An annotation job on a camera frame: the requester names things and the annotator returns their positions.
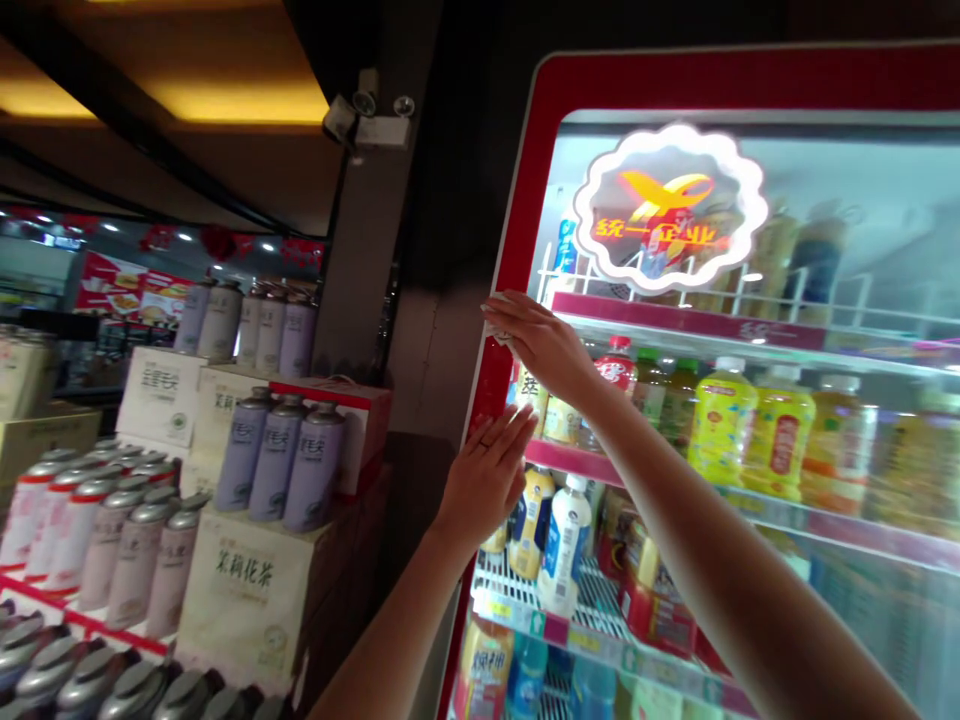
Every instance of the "finger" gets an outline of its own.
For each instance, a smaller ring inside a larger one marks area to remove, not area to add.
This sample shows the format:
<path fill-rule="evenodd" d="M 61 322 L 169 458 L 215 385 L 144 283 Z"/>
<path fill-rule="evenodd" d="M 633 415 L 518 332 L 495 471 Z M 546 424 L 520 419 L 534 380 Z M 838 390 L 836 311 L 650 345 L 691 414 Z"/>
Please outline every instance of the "finger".
<path fill-rule="evenodd" d="M 467 455 L 476 450 L 477 445 L 480 444 L 480 438 L 483 437 L 483 434 L 487 431 L 487 428 L 489 428 L 492 424 L 493 418 L 487 418 L 480 423 L 480 427 L 474 430 L 473 434 L 467 438 L 467 441 L 463 444 L 463 449 L 460 452 L 464 455 Z"/>
<path fill-rule="evenodd" d="M 534 431 L 537 429 L 537 422 L 538 418 L 536 416 L 531 416 L 520 427 L 516 436 L 513 438 L 513 442 L 511 442 L 504 451 L 500 460 L 500 467 L 509 468 L 517 465 L 520 462 L 524 451 L 527 449 L 527 444 L 530 442 Z"/>
<path fill-rule="evenodd" d="M 503 433 L 504 428 L 507 427 L 507 424 L 517 413 L 517 406 L 510 404 L 507 405 L 507 409 L 503 411 L 503 415 L 497 418 L 496 422 L 490 425 L 486 432 L 480 438 L 480 445 L 490 448 L 496 442 L 497 438 L 500 437 Z"/>
<path fill-rule="evenodd" d="M 530 420 L 532 413 L 533 406 L 527 405 L 524 407 L 517 413 L 517 416 L 510 421 L 510 424 L 503 429 L 500 436 L 494 440 L 493 445 L 490 446 L 490 452 L 487 453 L 494 465 L 501 465 L 503 454 L 513 445 L 513 441 L 516 440 L 517 435 Z"/>

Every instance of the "plastic bottle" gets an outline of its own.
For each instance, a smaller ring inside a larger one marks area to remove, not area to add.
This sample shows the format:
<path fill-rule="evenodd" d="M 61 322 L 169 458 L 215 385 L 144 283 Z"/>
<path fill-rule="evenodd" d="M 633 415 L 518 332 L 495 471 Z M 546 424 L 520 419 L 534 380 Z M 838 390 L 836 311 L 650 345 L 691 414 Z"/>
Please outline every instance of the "plastic bottle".
<path fill-rule="evenodd" d="M 640 348 L 637 351 L 637 384 L 633 389 L 633 404 L 654 428 L 660 427 L 663 399 L 667 391 L 667 374 L 658 364 L 660 351 Z"/>
<path fill-rule="evenodd" d="M 687 456 L 693 415 L 697 409 L 697 371 L 700 363 L 693 358 L 679 358 L 676 370 L 667 381 L 660 410 L 660 434 L 680 453 Z"/>
<path fill-rule="evenodd" d="M 510 720 L 535 720 L 540 712 L 547 655 L 547 644 L 542 640 L 516 635 L 507 689 L 507 717 Z"/>
<path fill-rule="evenodd" d="M 877 434 L 877 408 L 857 398 L 860 378 L 825 375 L 813 394 L 817 416 L 800 474 L 803 502 L 859 516 Z"/>
<path fill-rule="evenodd" d="M 547 551 L 537 578 L 541 607 L 567 619 L 577 607 L 580 562 L 593 516 L 586 489 L 586 478 L 567 475 L 567 486 L 553 498 Z"/>
<path fill-rule="evenodd" d="M 619 387 L 628 398 L 633 398 L 633 390 L 637 381 L 637 367 L 630 356 L 630 338 L 623 335 L 611 337 L 610 348 L 603 357 L 594 363 L 594 366 L 603 375 L 604 380 Z M 580 437 L 577 444 L 585 450 L 603 452 L 597 436 L 593 434 L 590 426 L 583 420 L 580 423 Z"/>
<path fill-rule="evenodd" d="M 612 668 L 578 657 L 568 708 L 573 720 L 613 720 L 617 673 Z"/>
<path fill-rule="evenodd" d="M 740 470 L 757 407 L 757 391 L 743 376 L 746 365 L 741 358 L 718 357 L 716 372 L 697 386 L 689 461 L 715 485 L 743 487 Z"/>
<path fill-rule="evenodd" d="M 750 490 L 792 502 L 800 502 L 800 468 L 817 412 L 799 379 L 799 367 L 774 365 L 761 381 L 743 473 Z"/>

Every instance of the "purple can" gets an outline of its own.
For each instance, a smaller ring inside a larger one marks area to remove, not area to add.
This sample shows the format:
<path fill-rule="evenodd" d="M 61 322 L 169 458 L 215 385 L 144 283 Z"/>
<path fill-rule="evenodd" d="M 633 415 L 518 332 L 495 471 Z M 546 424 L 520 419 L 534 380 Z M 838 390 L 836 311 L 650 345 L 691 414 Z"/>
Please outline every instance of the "purple can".
<path fill-rule="evenodd" d="M 250 397 L 238 402 L 234 408 L 230 440 L 213 501 L 217 510 L 246 510 L 250 504 L 250 486 L 253 485 L 257 453 L 263 442 L 263 427 L 272 407 L 270 388 L 255 387 Z"/>
<path fill-rule="evenodd" d="M 250 492 L 250 519 L 255 522 L 283 517 L 300 423 L 307 412 L 303 395 L 290 393 L 267 415 Z"/>
<path fill-rule="evenodd" d="M 310 374 L 313 335 L 317 309 L 305 297 L 297 297 L 287 305 L 280 342 L 280 375 L 306 377 Z"/>
<path fill-rule="evenodd" d="M 318 403 L 300 426 L 297 456 L 290 474 L 290 493 L 283 526 L 310 532 L 323 525 L 340 467 L 346 418 L 335 402 Z"/>

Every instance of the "red decoration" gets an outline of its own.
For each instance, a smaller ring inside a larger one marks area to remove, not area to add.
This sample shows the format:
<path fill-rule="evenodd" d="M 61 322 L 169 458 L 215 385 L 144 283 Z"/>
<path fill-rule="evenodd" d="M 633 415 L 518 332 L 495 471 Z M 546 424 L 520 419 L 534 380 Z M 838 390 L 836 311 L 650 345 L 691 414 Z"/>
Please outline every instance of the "red decoration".
<path fill-rule="evenodd" d="M 236 251 L 237 243 L 232 232 L 219 225 L 205 225 L 200 231 L 200 242 L 214 260 L 228 260 Z"/>
<path fill-rule="evenodd" d="M 176 225 L 152 225 L 140 240 L 140 251 L 169 250 L 170 242 L 176 236 Z"/>
<path fill-rule="evenodd" d="M 304 240 L 302 238 L 284 238 L 280 246 L 280 254 L 284 260 L 290 260 L 297 263 L 300 267 L 307 265 L 316 265 L 317 270 L 323 265 L 323 252 L 325 246 L 315 240 Z"/>

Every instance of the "white can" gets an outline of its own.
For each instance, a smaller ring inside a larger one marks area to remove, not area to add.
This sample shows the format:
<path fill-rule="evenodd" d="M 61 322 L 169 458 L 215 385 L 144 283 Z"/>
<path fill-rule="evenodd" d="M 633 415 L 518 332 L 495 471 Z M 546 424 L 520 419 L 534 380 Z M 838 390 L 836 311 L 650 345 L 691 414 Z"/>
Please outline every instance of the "white can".
<path fill-rule="evenodd" d="M 173 349 L 177 352 L 187 355 L 197 354 L 200 330 L 203 328 L 203 318 L 207 314 L 207 301 L 210 299 L 210 290 L 216 284 L 217 281 L 213 278 L 204 278 L 187 292 L 183 313 L 180 315 L 180 325 L 177 328 L 177 337 L 173 341 Z"/>
<path fill-rule="evenodd" d="M 282 288 L 267 293 L 260 305 L 260 332 L 257 336 L 255 367 L 264 372 L 280 371 L 280 345 L 286 317 L 287 291 Z"/>
<path fill-rule="evenodd" d="M 237 367 L 256 367 L 257 338 L 260 335 L 260 308 L 267 291 L 255 285 L 243 299 L 237 347 Z"/>
<path fill-rule="evenodd" d="M 211 364 L 230 361 L 237 342 L 242 304 L 243 293 L 237 280 L 224 280 L 210 291 L 197 355 L 210 358 Z"/>

